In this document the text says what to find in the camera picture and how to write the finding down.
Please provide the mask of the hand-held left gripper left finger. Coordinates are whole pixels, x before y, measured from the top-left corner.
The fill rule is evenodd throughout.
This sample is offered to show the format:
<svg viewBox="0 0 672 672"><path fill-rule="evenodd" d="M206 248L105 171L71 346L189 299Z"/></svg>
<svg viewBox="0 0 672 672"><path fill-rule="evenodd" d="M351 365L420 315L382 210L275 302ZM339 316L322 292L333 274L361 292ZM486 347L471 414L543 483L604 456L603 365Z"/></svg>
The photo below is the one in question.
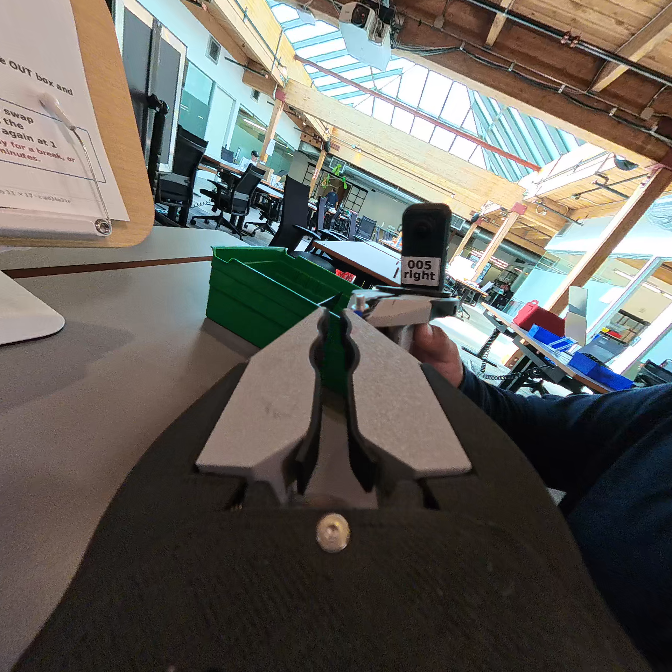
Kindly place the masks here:
<svg viewBox="0 0 672 672"><path fill-rule="evenodd" d="M316 308L250 358L196 460L201 473L303 494L319 454L329 311Z"/></svg>

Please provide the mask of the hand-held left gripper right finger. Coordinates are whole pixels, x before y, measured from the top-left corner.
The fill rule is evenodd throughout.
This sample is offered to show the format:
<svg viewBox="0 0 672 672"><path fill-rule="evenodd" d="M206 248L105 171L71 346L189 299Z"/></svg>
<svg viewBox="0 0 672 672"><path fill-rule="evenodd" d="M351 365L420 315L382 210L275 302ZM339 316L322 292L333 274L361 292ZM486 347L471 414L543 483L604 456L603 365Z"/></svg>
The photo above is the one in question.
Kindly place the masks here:
<svg viewBox="0 0 672 672"><path fill-rule="evenodd" d="M362 488L468 474L472 463L420 362L350 308L341 332L349 463Z"/></svg>

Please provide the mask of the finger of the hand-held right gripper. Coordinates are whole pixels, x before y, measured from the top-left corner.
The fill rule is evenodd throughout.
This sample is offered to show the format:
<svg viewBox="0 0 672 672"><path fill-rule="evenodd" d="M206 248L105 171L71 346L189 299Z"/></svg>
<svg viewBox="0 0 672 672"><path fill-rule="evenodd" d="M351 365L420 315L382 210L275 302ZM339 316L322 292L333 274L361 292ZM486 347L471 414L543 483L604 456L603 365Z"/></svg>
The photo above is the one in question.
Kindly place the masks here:
<svg viewBox="0 0 672 672"><path fill-rule="evenodd" d="M403 327L429 323L430 299L379 299L369 309L366 321L373 327Z"/></svg>
<svg viewBox="0 0 672 672"><path fill-rule="evenodd" d="M367 308L375 308L377 304L385 300L390 301L401 300L416 303L419 305L425 305L425 304L429 305L435 299L435 297L426 296L423 294L404 293L404 292L399 293L385 290L356 290L352 293L351 297L349 298L349 306L351 306L351 301L353 300L355 294L363 294L364 296L367 297Z"/></svg>

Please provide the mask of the green plastic bin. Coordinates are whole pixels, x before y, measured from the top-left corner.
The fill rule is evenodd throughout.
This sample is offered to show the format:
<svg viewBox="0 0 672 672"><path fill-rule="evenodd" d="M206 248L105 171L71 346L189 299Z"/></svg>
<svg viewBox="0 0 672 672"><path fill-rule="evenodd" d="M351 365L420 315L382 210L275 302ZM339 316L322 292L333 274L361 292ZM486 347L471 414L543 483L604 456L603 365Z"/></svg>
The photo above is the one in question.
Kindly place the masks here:
<svg viewBox="0 0 672 672"><path fill-rule="evenodd" d="M206 316L258 348L265 348L318 308L342 293L329 311L329 334L321 366L323 384L344 397L346 356L340 315L359 290L342 277L277 247L212 248Z"/></svg>

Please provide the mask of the person's right forearm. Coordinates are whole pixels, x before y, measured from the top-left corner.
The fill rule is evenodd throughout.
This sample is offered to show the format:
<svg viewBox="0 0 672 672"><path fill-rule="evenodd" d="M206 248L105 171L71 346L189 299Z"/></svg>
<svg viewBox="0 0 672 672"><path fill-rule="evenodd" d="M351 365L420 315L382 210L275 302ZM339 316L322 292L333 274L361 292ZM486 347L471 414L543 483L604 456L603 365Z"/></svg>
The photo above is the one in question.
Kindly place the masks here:
<svg viewBox="0 0 672 672"><path fill-rule="evenodd" d="M572 511L593 489L618 501L671 485L671 384L522 396L465 371L459 389L508 434Z"/></svg>

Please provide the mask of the person's right hand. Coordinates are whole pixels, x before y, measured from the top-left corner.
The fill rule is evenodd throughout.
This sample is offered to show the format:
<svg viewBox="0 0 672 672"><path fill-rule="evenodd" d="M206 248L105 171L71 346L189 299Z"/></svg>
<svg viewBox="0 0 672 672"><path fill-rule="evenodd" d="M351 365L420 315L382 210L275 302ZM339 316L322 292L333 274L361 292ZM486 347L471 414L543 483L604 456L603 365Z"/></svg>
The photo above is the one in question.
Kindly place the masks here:
<svg viewBox="0 0 672 672"><path fill-rule="evenodd" d="M416 324L410 353L421 363L434 367L454 388L464 380L464 365L458 346L439 326Z"/></svg>

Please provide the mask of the grey office table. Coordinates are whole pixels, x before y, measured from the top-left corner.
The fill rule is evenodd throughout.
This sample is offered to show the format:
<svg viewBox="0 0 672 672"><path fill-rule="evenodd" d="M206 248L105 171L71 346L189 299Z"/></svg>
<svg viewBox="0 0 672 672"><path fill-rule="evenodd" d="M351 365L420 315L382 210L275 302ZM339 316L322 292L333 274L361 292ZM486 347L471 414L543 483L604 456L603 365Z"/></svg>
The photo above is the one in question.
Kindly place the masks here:
<svg viewBox="0 0 672 672"><path fill-rule="evenodd" d="M400 257L382 251L381 246L366 242L315 240L314 247L373 278L378 284L400 286Z"/></svg>

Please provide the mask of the grey standing desk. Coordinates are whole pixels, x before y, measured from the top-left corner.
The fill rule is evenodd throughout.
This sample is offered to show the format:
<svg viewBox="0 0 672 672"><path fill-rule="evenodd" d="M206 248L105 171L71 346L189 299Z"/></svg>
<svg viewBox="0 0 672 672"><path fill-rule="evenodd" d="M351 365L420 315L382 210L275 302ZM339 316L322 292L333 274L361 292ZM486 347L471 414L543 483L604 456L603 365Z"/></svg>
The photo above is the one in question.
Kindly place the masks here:
<svg viewBox="0 0 672 672"><path fill-rule="evenodd" d="M516 315L508 315L490 305L484 305L484 314L494 329L486 343L476 353L476 357L482 361L479 373L482 379L491 382L498 380L501 389L512 392L528 388L533 392L542 393L547 383L559 385L572 394L578 394L584 389L598 394L614 392L568 366L573 354L582 352L582 347L578 344L566 352L556 352L534 341L527 331L514 324L513 318ZM507 374L486 374L490 349L500 335L513 340L521 357Z"/></svg>

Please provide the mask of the red plastic bin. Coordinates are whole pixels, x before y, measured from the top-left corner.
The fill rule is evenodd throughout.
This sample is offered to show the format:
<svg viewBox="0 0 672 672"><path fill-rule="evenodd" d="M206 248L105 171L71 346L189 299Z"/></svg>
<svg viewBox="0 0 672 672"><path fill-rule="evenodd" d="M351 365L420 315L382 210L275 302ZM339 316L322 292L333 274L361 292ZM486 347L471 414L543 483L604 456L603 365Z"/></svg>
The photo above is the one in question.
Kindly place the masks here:
<svg viewBox="0 0 672 672"><path fill-rule="evenodd" d="M513 318L513 323L527 332L530 332L532 327L537 325L559 337L565 335L565 320L559 315L542 308L537 300L525 303Z"/></svg>

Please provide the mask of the blue plastic bin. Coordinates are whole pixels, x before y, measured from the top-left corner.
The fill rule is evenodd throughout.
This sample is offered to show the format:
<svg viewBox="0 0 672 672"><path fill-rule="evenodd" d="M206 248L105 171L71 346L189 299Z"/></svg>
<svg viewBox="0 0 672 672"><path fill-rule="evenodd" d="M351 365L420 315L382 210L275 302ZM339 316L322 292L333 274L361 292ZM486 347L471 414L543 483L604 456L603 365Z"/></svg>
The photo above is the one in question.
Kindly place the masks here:
<svg viewBox="0 0 672 672"><path fill-rule="evenodd" d="M577 345L574 339L565 336L561 337L537 324L531 326L528 334L534 341L542 343L547 348L556 352L566 352Z"/></svg>
<svg viewBox="0 0 672 672"><path fill-rule="evenodd" d="M615 373L600 360L584 352L578 351L573 354L568 366L606 387L609 391L624 391L634 387L634 382L630 379Z"/></svg>

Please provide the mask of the white cardboard box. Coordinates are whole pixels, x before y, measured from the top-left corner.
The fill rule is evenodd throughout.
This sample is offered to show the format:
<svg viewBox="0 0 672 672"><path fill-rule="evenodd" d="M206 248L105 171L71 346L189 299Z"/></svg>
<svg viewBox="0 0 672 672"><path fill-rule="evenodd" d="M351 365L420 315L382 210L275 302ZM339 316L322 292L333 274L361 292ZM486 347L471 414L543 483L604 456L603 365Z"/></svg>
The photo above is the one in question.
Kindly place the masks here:
<svg viewBox="0 0 672 672"><path fill-rule="evenodd" d="M568 288L565 337L574 340L581 347L586 345L587 339L587 295L588 291L584 287Z"/></svg>

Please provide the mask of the group of black office chairs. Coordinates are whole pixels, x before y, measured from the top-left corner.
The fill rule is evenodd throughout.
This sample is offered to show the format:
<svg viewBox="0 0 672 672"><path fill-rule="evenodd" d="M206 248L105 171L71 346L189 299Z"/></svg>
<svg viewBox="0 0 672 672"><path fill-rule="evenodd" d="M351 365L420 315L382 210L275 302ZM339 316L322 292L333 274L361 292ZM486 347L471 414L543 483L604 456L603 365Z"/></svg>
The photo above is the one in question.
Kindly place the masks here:
<svg viewBox="0 0 672 672"><path fill-rule="evenodd" d="M164 226L185 226L192 206L192 196L197 171L207 142L198 138L181 125L177 126L175 139L175 155L173 158L172 173L157 172L155 177L155 204L168 206L168 214L155 211L155 223ZM277 196L275 192L265 192L262 187L263 171L254 165L249 165L240 175L231 174L227 181L210 180L213 188L205 189L202 193L213 201L214 212L231 214L227 220L220 216L218 224L225 224L232 233L242 238L245 232L240 224L253 206L256 195Z"/></svg>

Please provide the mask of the person's dark clothing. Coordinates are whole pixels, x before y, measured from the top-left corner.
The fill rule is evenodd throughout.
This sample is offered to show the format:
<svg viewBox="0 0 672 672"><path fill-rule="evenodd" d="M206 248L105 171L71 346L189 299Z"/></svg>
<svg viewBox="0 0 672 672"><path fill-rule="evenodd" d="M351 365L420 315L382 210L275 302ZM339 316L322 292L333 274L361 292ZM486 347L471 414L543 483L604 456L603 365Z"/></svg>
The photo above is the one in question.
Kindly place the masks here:
<svg viewBox="0 0 672 672"><path fill-rule="evenodd" d="M671 670L671 431L621 455L568 516L592 580L655 671Z"/></svg>

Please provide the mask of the wooden display board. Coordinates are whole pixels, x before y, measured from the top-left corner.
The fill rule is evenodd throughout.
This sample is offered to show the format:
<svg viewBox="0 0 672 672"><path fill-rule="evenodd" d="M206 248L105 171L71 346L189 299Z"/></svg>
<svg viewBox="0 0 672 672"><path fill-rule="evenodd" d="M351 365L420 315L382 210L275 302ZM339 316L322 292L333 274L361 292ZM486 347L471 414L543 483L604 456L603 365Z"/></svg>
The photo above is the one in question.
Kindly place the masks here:
<svg viewBox="0 0 672 672"><path fill-rule="evenodd" d="M8 247L99 247L138 245L153 226L154 209L145 158L140 147L122 55L105 1L70 1L100 135L128 221L113 220L105 240L55 240L1 237Z"/></svg>

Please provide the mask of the white framed grey panel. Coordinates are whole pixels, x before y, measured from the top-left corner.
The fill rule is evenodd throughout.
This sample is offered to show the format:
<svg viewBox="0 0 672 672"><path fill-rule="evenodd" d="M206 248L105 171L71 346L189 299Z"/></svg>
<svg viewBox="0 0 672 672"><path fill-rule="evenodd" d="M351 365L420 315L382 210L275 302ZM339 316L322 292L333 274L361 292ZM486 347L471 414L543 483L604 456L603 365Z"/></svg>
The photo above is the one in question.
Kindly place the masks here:
<svg viewBox="0 0 672 672"><path fill-rule="evenodd" d="M156 95L168 107L159 171L170 173L173 170L187 46L139 1L111 1L110 7L146 160L155 118L155 112L148 106L148 98Z"/></svg>

